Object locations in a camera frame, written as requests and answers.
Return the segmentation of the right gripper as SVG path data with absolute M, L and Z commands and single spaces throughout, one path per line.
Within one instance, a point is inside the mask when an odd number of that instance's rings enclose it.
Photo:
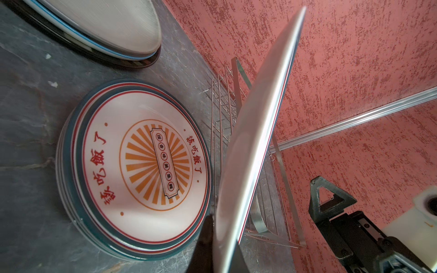
M 321 188 L 331 192 L 332 199 L 321 202 Z M 357 203 L 348 192 L 318 176 L 311 180 L 310 193 L 309 215 L 348 273 L 433 272 L 412 250 L 398 238 L 386 235 L 362 211 L 344 213 Z

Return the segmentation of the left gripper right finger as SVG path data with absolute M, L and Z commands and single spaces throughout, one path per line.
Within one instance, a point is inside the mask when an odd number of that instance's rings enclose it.
M 244 260 L 239 243 L 237 242 L 232 256 L 232 273 L 249 273 L 248 266 Z

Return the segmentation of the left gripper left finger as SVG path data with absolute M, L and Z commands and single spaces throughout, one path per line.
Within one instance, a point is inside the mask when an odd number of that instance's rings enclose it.
M 213 272 L 213 215 L 205 218 L 186 273 Z

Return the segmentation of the dark striped rim plate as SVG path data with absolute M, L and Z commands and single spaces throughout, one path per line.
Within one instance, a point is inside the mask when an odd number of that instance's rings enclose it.
M 123 70 L 143 69 L 155 64 L 160 57 L 161 47 L 159 47 L 157 52 L 152 54 L 151 57 L 139 61 L 122 60 L 106 55 L 92 48 L 88 48 L 82 42 L 79 42 L 77 39 L 60 30 L 23 1 L 2 1 L 2 3 L 45 36 L 57 41 L 70 50 L 105 66 Z

